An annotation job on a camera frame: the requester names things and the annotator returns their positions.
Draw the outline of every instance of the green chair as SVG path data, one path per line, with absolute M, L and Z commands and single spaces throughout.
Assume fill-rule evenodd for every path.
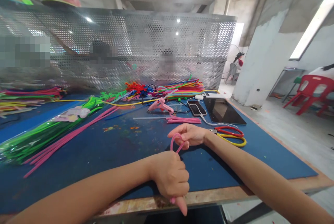
M 296 86 L 296 84 L 300 84 L 301 81 L 302 81 L 302 77 L 301 77 L 301 76 L 295 78 L 295 80 L 293 81 L 293 83 L 294 83 L 293 87 L 292 87 L 291 90 L 287 93 L 287 95 L 284 96 L 284 98 L 283 98 L 283 100 L 282 100 L 282 103 L 285 102 L 285 100 L 286 100 L 287 97 L 290 95 L 291 91 L 294 89 L 294 87 Z

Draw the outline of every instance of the scissors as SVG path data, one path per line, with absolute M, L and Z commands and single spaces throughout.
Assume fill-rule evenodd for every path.
M 235 137 L 240 137 L 241 138 L 241 137 L 244 136 L 244 133 L 241 130 L 239 130 L 238 128 L 230 127 L 230 126 L 215 127 L 215 129 L 217 130 L 217 132 L 221 132 L 221 133 L 228 134 L 228 135 L 233 135 Z M 238 134 L 236 134 L 234 132 L 226 131 L 224 129 L 230 129 L 230 130 L 237 131 Z
M 233 130 L 236 130 L 238 131 L 240 134 L 236 134 L 236 133 L 232 133 L 232 132 L 229 132 L 229 131 L 225 131 L 225 130 L 221 130 L 220 128 L 222 127 L 219 127 L 219 129 L 209 129 L 211 132 L 213 132 L 214 134 L 216 134 L 217 136 L 219 136 L 220 138 L 222 138 L 223 140 L 229 142 L 230 144 L 234 145 L 234 146 L 237 146 L 237 147 L 244 147 L 246 146 L 247 144 L 247 141 L 246 139 L 244 138 L 244 133 L 234 127 L 224 127 L 224 128 L 230 128 L 230 129 L 233 129 Z M 243 141 L 243 143 L 235 143 L 235 142 L 231 142 L 229 141 L 228 139 L 226 138 L 235 138 L 235 139 L 240 139 Z

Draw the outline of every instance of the window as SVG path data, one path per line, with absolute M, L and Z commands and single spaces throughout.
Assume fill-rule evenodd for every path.
M 334 5 L 334 0 L 324 0 L 318 11 L 316 12 L 315 16 L 311 20 L 309 26 L 305 30 L 305 33 L 301 37 L 300 41 L 298 42 L 295 50 L 293 51 L 292 55 L 290 56 L 290 60 L 299 60 L 301 55 L 303 54 L 304 50 L 313 39 L 314 35 L 316 34 L 317 30 L 325 20 L 326 16 L 330 12 Z

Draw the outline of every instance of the blue work table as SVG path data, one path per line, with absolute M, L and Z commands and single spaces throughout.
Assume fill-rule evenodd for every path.
M 20 120 L 0 125 L 0 142 L 81 104 L 82 102 L 48 103 L 38 111 L 24 113 Z M 179 104 L 177 101 L 167 104 L 173 105 L 177 111 L 187 110 L 182 104 L 175 105 Z M 106 105 L 87 118 L 85 123 L 109 107 Z M 142 105 L 122 107 L 110 117 L 139 107 Z M 47 195 L 88 176 L 169 150 L 170 138 L 167 134 L 178 124 L 167 124 L 166 119 L 133 120 L 134 117 L 166 116 L 160 110 L 151 114 L 147 109 L 148 107 L 144 107 L 112 120 L 103 119 L 95 123 L 59 149 L 26 179 L 23 179 L 23 176 L 32 166 L 0 164 L 0 199 L 3 203 L 0 206 L 0 214 L 17 213 Z M 247 145 L 243 147 L 246 152 L 268 164 L 305 192 L 317 192 L 333 185 L 324 174 L 304 163 L 249 117 L 240 111 L 239 114 L 247 122 L 246 126 L 239 126 L 247 139 Z M 192 117 L 192 114 L 178 116 Z M 205 123 L 198 126 L 214 128 Z M 190 174 L 190 193 L 186 196 L 190 206 L 242 201 L 255 197 L 238 176 L 207 147 L 190 147 L 187 151 L 181 151 L 180 156 Z M 174 207 L 158 195 L 155 184 L 148 182 L 123 195 L 102 215 Z

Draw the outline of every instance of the tablet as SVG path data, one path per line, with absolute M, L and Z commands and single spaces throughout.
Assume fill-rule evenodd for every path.
M 246 125 L 243 118 L 227 100 L 205 98 L 204 103 L 213 122 Z

